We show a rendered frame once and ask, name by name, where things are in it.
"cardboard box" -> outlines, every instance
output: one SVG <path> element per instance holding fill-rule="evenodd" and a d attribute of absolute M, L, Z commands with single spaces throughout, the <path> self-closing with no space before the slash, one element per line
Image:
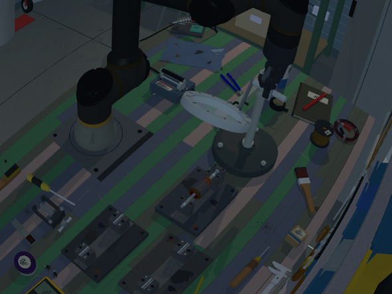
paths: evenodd
<path fill-rule="evenodd" d="M 252 8 L 235 19 L 235 25 L 260 37 L 267 36 L 268 26 L 270 24 L 271 16 L 258 9 Z"/>
<path fill-rule="evenodd" d="M 297 248 L 302 241 L 304 241 L 309 234 L 305 232 L 299 225 L 287 234 L 284 240 L 289 243 L 292 247 Z"/>

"red pen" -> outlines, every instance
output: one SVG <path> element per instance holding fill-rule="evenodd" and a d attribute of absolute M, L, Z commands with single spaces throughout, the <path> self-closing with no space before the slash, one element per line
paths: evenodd
<path fill-rule="evenodd" d="M 319 102 L 321 99 L 323 99 L 325 96 L 327 96 L 327 93 L 323 93 L 321 94 L 318 98 L 314 99 L 311 103 L 309 103 L 308 105 L 302 107 L 302 110 L 305 111 L 306 109 L 308 109 L 309 107 L 311 107 L 312 105 L 315 105 L 315 103 Z"/>

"white connector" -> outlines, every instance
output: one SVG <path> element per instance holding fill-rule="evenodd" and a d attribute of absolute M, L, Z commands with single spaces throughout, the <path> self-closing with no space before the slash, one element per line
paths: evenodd
<path fill-rule="evenodd" d="M 319 7 L 314 5 L 314 6 L 313 6 L 312 14 L 315 15 L 315 16 L 317 16 L 317 14 L 318 14 L 318 9 L 319 9 Z M 326 21 L 328 21 L 329 18 L 330 18 L 330 13 L 327 11 L 327 14 L 326 14 Z"/>

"blue wall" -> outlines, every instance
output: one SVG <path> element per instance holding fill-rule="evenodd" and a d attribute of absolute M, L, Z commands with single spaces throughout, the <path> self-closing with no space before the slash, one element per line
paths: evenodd
<path fill-rule="evenodd" d="M 331 56 L 333 56 L 335 58 L 337 57 L 337 54 L 339 53 L 340 47 L 343 42 L 344 33 L 347 28 L 348 19 L 349 19 L 348 13 L 349 13 L 352 1 L 353 0 L 345 0 L 345 3 L 344 3 L 343 12 L 342 12 L 342 15 L 341 15 L 340 21 L 339 21 L 338 31 L 336 32 L 335 40 L 332 45 L 332 51 L 331 51 Z M 320 1 L 310 0 L 309 2 L 310 2 L 310 4 L 309 4 L 309 9 L 308 9 L 308 14 L 306 15 L 304 28 L 307 29 L 308 31 L 313 32 L 314 23 L 316 22 L 316 16 L 312 14 L 313 5 L 320 6 Z M 330 18 L 328 19 L 328 21 L 324 21 L 324 26 L 323 26 L 322 34 L 321 34 L 321 38 L 323 38 L 325 40 L 328 40 L 328 35 L 330 33 L 332 20 L 335 15 L 335 9 L 336 9 L 337 4 L 338 4 L 338 1 L 331 0 L 330 4 L 328 6 L 328 12 L 330 13 Z"/>

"green metal post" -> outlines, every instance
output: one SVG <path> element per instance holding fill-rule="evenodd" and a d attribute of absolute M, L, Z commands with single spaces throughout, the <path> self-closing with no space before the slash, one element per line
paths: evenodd
<path fill-rule="evenodd" d="M 329 4 L 330 0 L 321 0 L 320 8 L 318 10 L 316 18 L 316 23 L 314 24 L 312 38 L 310 40 L 308 54 L 306 55 L 304 68 L 302 69 L 302 72 L 306 75 L 310 74 L 310 69 L 312 68 L 314 62 L 314 56 L 316 55 L 318 42 L 320 40 L 321 31 L 323 29 L 324 19 L 326 18 Z"/>
<path fill-rule="evenodd" d="M 329 57 L 331 54 L 332 45 L 334 44 L 336 31 L 338 30 L 338 26 L 340 22 L 340 17 L 342 16 L 344 2 L 345 2 L 344 0 L 339 0 L 338 5 L 336 6 L 334 20 L 332 21 L 330 34 L 328 35 L 328 46 L 324 51 L 324 56 Z"/>

